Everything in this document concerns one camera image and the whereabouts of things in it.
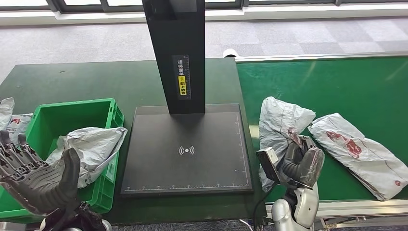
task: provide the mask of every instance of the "wireless symbol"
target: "wireless symbol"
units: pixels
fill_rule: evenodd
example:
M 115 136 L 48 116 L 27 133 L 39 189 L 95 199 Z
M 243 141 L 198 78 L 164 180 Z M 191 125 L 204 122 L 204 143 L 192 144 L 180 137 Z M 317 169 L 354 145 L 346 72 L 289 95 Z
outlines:
M 193 155 L 194 152 L 195 152 L 194 146 L 191 146 L 190 148 L 184 148 L 183 146 L 181 146 L 181 147 L 178 149 L 178 153 L 179 153 L 180 155 L 183 155 L 183 154 L 185 154 L 185 153 L 189 153 L 189 154 Z

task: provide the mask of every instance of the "cable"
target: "cable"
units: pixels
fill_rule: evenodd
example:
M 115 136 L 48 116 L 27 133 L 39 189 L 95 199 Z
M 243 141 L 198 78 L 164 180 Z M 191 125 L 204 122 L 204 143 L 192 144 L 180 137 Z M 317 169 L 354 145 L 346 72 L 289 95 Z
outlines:
M 251 231 L 254 231 L 254 230 L 252 229 L 252 227 L 251 227 L 246 221 L 240 220 L 240 222 L 242 222 L 242 223 L 244 223 L 246 226 L 248 226 L 248 228 L 249 228 Z
M 272 192 L 273 188 L 274 188 L 275 186 L 277 186 L 277 185 L 278 185 L 278 183 L 277 183 L 276 181 L 274 181 L 273 184 L 272 184 L 272 187 L 270 188 L 270 190 L 269 190 L 268 192 L 266 192 L 265 196 L 262 197 L 262 199 L 260 199 L 260 200 L 256 203 L 256 205 L 255 205 L 254 211 L 253 211 L 253 213 L 252 213 L 252 222 L 254 223 L 255 231 L 256 231 L 256 219 L 255 219 L 256 209 L 257 209 L 258 206 L 269 196 L 269 194 Z

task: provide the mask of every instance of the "plastic bag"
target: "plastic bag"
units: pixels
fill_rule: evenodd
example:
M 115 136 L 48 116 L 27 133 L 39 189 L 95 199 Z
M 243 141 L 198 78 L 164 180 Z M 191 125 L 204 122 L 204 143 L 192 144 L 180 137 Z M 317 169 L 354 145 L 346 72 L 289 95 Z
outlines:
M 0 101 L 0 130 L 6 129 L 12 118 L 14 99 L 7 98 Z
M 393 198 L 408 184 L 408 167 L 340 114 L 318 118 L 308 129 L 380 201 Z
M 315 112 L 309 109 L 267 97 L 262 102 L 259 118 L 260 149 L 272 147 L 280 161 L 290 143 L 302 144 L 299 134 L 313 121 L 315 116 Z M 259 178 L 262 182 L 262 189 L 269 191 L 273 181 L 266 177 L 261 166 Z
M 127 129 L 118 128 L 82 128 L 60 136 L 55 149 L 47 158 L 50 165 L 64 170 L 61 155 L 64 149 L 74 148 L 81 159 L 78 188 L 84 188 L 94 182 L 104 168 L 114 158 L 123 143 Z
M 10 139 L 13 143 L 17 144 L 18 134 L 25 133 L 27 130 L 28 124 L 33 118 L 33 114 L 22 114 L 22 115 L 12 115 L 10 123 L 6 127 L 6 130 L 9 131 Z

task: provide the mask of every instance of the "black stand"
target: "black stand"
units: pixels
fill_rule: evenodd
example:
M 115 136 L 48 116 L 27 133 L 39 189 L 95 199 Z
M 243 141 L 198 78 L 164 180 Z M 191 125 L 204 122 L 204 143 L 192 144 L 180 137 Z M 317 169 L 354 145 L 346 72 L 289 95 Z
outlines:
M 138 107 L 123 196 L 251 192 L 238 104 L 205 105 L 204 0 L 143 0 L 167 107 Z

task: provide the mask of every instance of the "yellow label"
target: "yellow label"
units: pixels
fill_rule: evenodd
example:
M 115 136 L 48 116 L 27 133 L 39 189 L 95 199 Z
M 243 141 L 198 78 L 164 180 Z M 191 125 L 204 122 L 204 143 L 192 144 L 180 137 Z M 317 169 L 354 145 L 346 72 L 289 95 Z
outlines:
M 178 77 L 178 87 L 180 88 L 180 95 L 187 95 L 187 89 L 186 89 L 186 77 L 185 76 L 179 76 Z

